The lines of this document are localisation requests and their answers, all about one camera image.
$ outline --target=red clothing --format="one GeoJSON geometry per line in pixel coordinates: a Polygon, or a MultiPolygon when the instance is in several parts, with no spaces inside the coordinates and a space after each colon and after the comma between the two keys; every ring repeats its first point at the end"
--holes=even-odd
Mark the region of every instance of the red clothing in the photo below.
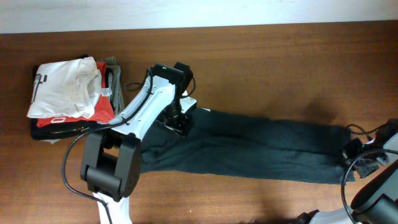
{"type": "MultiPolygon", "coordinates": [[[[105,88],[105,62],[97,62],[97,69],[100,70],[102,76],[101,87],[105,88]]],[[[39,118],[37,119],[37,127],[41,128],[48,124],[64,123],[64,122],[76,122],[76,121],[100,121],[102,123],[108,123],[114,118],[111,103],[107,96],[99,96],[98,102],[94,107],[95,113],[92,117],[86,119],[84,117],[72,118],[72,117],[56,117],[56,118],[39,118]]]]}

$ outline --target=folded clothes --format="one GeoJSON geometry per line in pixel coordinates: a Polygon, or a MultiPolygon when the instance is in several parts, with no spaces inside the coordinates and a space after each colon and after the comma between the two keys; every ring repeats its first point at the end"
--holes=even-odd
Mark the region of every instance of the folded clothes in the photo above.
{"type": "Polygon", "coordinates": [[[98,83],[101,83],[101,74],[93,57],[43,64],[35,76],[27,116],[90,118],[101,94],[98,83]]]}
{"type": "Polygon", "coordinates": [[[112,96],[110,98],[111,105],[115,115],[118,115],[124,110],[124,100],[122,94],[122,88],[120,84],[121,69],[118,65],[115,57],[108,57],[98,59],[99,62],[106,62],[107,72],[112,76],[112,79],[108,81],[112,88],[112,96]]]}
{"type": "MultiPolygon", "coordinates": [[[[102,89],[104,89],[106,87],[106,85],[105,85],[106,63],[105,62],[97,62],[96,66],[101,71],[101,76],[102,76],[101,83],[98,83],[97,85],[99,85],[100,87],[102,87],[102,89]]],[[[41,128],[41,127],[44,127],[49,124],[71,123],[71,122],[76,122],[76,121],[97,121],[97,122],[106,124],[114,118],[112,106],[111,106],[107,96],[100,95],[98,98],[98,101],[95,104],[94,109],[95,109],[95,113],[90,118],[84,118],[84,117],[72,118],[72,117],[67,117],[67,116],[58,116],[58,117],[53,117],[53,118],[40,118],[37,120],[36,125],[37,125],[37,127],[41,128]]]]}
{"type": "MultiPolygon", "coordinates": [[[[80,59],[83,58],[88,58],[88,55],[82,55],[81,57],[79,57],[80,59]]],[[[99,106],[101,105],[101,102],[106,102],[106,111],[111,111],[112,108],[112,99],[115,98],[117,99],[116,105],[118,106],[117,110],[114,110],[114,114],[115,113],[120,113],[123,109],[124,109],[124,102],[123,102],[123,95],[121,93],[121,84],[120,84],[120,66],[117,65],[116,63],[116,59],[114,57],[110,57],[110,58],[106,58],[105,59],[107,63],[109,63],[111,65],[111,68],[108,69],[106,68],[106,63],[104,62],[100,62],[103,60],[98,60],[98,63],[96,64],[98,66],[98,69],[100,69],[101,72],[101,77],[102,80],[100,81],[101,83],[101,88],[102,88],[102,93],[106,93],[107,90],[108,94],[111,94],[108,97],[104,97],[104,99],[106,100],[102,100],[100,98],[102,98],[102,96],[100,98],[98,98],[99,103],[97,102],[97,104],[95,106],[99,106]]],[[[35,66],[33,68],[33,79],[35,78],[36,74],[37,74],[37,70],[38,70],[38,66],[35,66]]],[[[36,119],[36,118],[31,118],[30,119],[30,135],[32,136],[32,139],[35,140],[49,140],[52,141],[55,139],[63,139],[63,138],[69,138],[69,137],[73,137],[76,135],[81,134],[82,130],[85,130],[87,128],[99,128],[103,126],[103,123],[107,123],[107,121],[109,121],[109,119],[111,118],[107,118],[106,120],[99,120],[99,121],[87,121],[87,120],[78,120],[78,121],[74,121],[74,122],[65,122],[62,119],[62,123],[51,123],[48,120],[46,121],[46,119],[36,119]]]]}
{"type": "MultiPolygon", "coordinates": [[[[273,121],[195,109],[187,136],[156,123],[142,140],[141,172],[178,170],[260,179],[339,184],[342,126],[273,121]]],[[[354,180],[351,173],[349,181],[354,180]]]]}

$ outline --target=dark pants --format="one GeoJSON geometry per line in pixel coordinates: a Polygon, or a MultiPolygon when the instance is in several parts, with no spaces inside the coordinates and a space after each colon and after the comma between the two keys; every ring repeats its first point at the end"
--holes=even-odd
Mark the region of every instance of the dark pants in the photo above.
{"type": "Polygon", "coordinates": [[[339,184],[341,126],[273,121],[195,109],[184,138],[154,124],[142,141],[142,172],[178,170],[261,179],[339,184]]]}

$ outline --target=clothing tag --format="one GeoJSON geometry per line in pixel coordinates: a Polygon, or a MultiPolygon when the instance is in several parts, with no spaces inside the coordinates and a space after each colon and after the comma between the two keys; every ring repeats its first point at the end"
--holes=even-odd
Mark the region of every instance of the clothing tag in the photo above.
{"type": "Polygon", "coordinates": [[[54,143],[56,143],[57,141],[59,141],[59,139],[43,139],[43,140],[41,140],[41,141],[46,141],[46,142],[49,142],[49,143],[51,143],[51,144],[54,144],[54,143]]]}
{"type": "Polygon", "coordinates": [[[103,88],[103,89],[101,89],[101,95],[102,96],[110,96],[110,95],[112,95],[112,89],[111,88],[103,88]]]}
{"type": "Polygon", "coordinates": [[[47,81],[47,75],[44,75],[43,81],[41,81],[41,79],[42,79],[42,75],[36,74],[35,81],[33,82],[33,94],[32,94],[32,99],[30,100],[31,104],[36,99],[37,89],[39,88],[39,85],[42,83],[45,83],[47,81]]]}

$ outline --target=white wall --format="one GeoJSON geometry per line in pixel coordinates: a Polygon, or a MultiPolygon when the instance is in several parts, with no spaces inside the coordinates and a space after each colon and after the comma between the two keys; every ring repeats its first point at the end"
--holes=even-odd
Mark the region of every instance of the white wall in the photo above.
{"type": "Polygon", "coordinates": [[[1,0],[0,33],[398,19],[398,0],[1,0]]]}

